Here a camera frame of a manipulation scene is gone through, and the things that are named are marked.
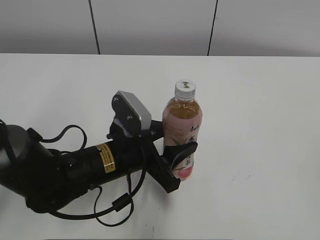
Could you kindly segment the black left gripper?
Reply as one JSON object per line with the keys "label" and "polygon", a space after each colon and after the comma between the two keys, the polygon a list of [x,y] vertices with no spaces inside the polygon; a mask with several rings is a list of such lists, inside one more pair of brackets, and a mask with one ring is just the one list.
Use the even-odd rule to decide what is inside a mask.
{"label": "black left gripper", "polygon": [[152,120],[150,128],[134,137],[126,137],[113,122],[109,128],[108,142],[116,170],[143,170],[159,183],[167,193],[176,191],[181,181],[171,173],[184,159],[192,155],[198,144],[189,142],[176,146],[165,146],[159,155],[154,141],[164,137],[163,122]]}

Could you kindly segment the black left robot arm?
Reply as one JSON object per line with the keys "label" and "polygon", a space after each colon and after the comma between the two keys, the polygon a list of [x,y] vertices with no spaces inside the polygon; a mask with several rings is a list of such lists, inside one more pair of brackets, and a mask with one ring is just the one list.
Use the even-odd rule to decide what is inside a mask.
{"label": "black left robot arm", "polygon": [[154,141],[162,138],[163,126],[152,121],[148,130],[133,137],[116,123],[110,126],[107,142],[70,151],[44,147],[45,139],[34,129],[0,125],[0,183],[25,199],[36,213],[66,219],[60,209],[89,190],[136,171],[151,175],[167,193],[179,188],[172,174],[197,143],[166,146],[159,154]]}

